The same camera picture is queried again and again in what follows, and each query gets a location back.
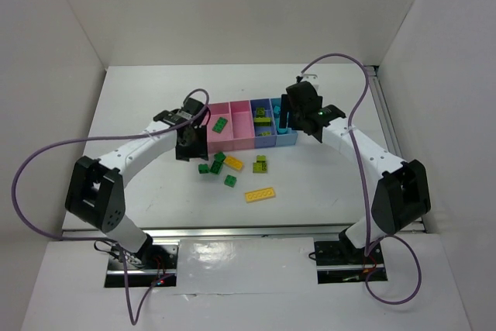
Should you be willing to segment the lime long lego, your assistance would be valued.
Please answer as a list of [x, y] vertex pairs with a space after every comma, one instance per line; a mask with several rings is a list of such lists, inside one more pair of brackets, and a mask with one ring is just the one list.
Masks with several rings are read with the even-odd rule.
[[253, 123], [255, 126], [271, 126], [272, 121], [269, 117], [255, 117]]

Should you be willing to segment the dark green long lego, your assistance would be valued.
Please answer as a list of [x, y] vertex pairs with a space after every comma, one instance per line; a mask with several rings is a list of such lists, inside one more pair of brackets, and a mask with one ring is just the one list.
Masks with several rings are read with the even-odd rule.
[[224, 117], [219, 117], [212, 127], [212, 131], [215, 133], [221, 133], [228, 123], [228, 119]]

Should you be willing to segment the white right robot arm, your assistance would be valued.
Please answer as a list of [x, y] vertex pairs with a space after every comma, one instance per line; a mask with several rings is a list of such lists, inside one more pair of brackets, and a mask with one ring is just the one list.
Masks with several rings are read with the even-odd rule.
[[363, 249], [366, 242], [393, 235], [427, 214], [431, 202], [424, 165], [389, 153], [350, 125], [342, 110], [322, 102], [310, 82], [297, 82], [281, 96], [281, 116], [288, 116], [281, 122], [313, 136], [363, 171], [369, 205], [363, 218], [340, 233], [343, 245]]

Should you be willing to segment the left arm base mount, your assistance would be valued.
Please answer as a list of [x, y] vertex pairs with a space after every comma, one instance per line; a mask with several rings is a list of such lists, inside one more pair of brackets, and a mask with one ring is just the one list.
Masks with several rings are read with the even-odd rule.
[[[124, 264], [115, 244], [95, 241], [94, 250], [108, 258], [104, 287], [124, 288]], [[158, 254], [146, 263], [131, 253], [125, 253], [130, 288], [147, 288], [153, 282], [158, 288], [172, 288], [177, 285], [179, 242], [162, 242], [157, 244], [156, 250]]]

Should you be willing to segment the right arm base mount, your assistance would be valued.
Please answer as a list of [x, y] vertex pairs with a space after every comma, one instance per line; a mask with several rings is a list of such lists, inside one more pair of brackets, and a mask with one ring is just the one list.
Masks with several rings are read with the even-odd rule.
[[308, 258], [315, 262], [319, 284], [348, 284], [388, 279], [381, 245], [378, 244], [366, 256], [365, 249], [355, 249], [339, 238], [316, 240]]

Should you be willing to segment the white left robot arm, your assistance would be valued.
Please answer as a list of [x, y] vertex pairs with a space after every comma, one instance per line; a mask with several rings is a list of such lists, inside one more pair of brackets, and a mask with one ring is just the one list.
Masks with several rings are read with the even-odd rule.
[[141, 261], [160, 254], [153, 239], [126, 215], [125, 188], [163, 153], [178, 160], [208, 158], [206, 104], [186, 98], [179, 109], [164, 110], [136, 138], [98, 158], [81, 157], [74, 165], [66, 210], [88, 223]]

